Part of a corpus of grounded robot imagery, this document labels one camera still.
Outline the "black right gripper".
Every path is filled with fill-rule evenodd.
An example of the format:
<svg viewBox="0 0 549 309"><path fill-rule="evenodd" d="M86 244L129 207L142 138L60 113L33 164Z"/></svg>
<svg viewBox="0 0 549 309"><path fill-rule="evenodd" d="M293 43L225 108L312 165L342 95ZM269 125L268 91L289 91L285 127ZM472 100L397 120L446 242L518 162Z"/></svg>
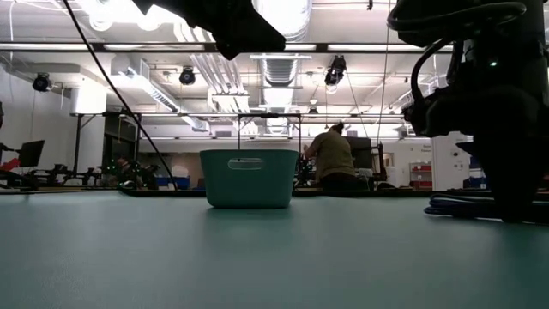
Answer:
<svg viewBox="0 0 549 309"><path fill-rule="evenodd" d="M457 147L474 157L485 172L493 202L488 211L508 223L549 224L549 201L536 200L549 172L549 51L538 40L502 41L465 50L452 46L447 82L425 96L419 71L447 45L425 48L410 78L412 100L401 114L419 136L474 136ZM511 120L518 137L496 134L499 121Z"/></svg>

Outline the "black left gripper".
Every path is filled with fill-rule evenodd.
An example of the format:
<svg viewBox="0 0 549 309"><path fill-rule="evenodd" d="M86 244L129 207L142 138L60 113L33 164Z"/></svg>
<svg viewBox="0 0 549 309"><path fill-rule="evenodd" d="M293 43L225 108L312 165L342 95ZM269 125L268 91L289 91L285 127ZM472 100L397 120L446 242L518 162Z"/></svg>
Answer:
<svg viewBox="0 0 549 309"><path fill-rule="evenodd" d="M209 31L227 60L241 53L283 52L286 38L254 10L251 0L131 0L145 15L153 6Z"/></svg>

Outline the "black monitor on stand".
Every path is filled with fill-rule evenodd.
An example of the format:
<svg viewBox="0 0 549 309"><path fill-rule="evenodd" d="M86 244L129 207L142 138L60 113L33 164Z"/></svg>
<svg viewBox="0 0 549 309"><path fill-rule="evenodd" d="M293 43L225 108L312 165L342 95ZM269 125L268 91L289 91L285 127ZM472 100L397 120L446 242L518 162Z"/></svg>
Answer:
<svg viewBox="0 0 549 309"><path fill-rule="evenodd" d="M44 140L25 142L17 150L19 167L36 167L45 145Z"/></svg>

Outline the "green table mat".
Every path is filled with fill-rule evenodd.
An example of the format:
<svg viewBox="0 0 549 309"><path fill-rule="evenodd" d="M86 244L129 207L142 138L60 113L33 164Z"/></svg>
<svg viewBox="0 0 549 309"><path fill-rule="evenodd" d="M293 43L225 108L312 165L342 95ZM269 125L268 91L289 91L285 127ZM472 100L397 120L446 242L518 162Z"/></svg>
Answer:
<svg viewBox="0 0 549 309"><path fill-rule="evenodd" d="M549 227L424 198L0 197L0 309L549 309Z"/></svg>

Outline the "teal plastic basket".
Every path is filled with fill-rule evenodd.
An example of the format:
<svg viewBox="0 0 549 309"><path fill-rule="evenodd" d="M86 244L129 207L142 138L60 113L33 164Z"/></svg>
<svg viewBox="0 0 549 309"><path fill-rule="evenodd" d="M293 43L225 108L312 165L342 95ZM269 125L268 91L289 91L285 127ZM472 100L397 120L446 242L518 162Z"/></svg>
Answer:
<svg viewBox="0 0 549 309"><path fill-rule="evenodd" d="M299 152L212 149L200 153L208 203L217 209L284 209L290 205Z"/></svg>

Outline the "silver ventilation duct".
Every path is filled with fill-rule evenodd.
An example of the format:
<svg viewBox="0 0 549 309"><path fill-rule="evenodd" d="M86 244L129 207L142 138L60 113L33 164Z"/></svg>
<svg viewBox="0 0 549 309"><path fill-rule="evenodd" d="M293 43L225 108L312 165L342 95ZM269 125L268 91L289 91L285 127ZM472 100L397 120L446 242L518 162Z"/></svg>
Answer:
<svg viewBox="0 0 549 309"><path fill-rule="evenodd" d="M304 41L312 0L252 0L254 9L289 42Z"/></svg>

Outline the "person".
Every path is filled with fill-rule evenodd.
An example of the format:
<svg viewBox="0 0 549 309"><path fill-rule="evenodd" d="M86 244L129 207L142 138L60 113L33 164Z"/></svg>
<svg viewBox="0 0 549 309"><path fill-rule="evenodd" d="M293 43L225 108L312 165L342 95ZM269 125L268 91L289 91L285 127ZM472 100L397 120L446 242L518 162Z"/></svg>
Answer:
<svg viewBox="0 0 549 309"><path fill-rule="evenodd" d="M316 164L316 182L323 191L365 191L367 183L356 176L351 146L342 136L344 124L332 125L304 146L304 157Z"/></svg>

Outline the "black metal station frame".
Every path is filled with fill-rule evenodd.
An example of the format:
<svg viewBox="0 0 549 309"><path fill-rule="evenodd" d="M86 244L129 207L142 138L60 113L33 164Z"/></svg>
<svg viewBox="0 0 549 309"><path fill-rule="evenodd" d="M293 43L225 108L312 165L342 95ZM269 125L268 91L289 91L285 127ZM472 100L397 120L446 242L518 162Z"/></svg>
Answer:
<svg viewBox="0 0 549 309"><path fill-rule="evenodd" d="M70 116L76 120L74 173L101 172L100 180L120 157L136 160L142 131L130 116L119 112L72 112Z"/></svg>

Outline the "white pillar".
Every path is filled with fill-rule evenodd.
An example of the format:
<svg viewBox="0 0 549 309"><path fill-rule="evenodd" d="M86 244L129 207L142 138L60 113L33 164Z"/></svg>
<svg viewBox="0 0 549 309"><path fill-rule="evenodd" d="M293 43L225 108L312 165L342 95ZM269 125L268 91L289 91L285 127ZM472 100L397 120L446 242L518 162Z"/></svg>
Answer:
<svg viewBox="0 0 549 309"><path fill-rule="evenodd" d="M461 150L457 143L466 142L468 137L460 132L431 139L431 168L434 191L462 189L463 181L469 177L470 155Z"/></svg>

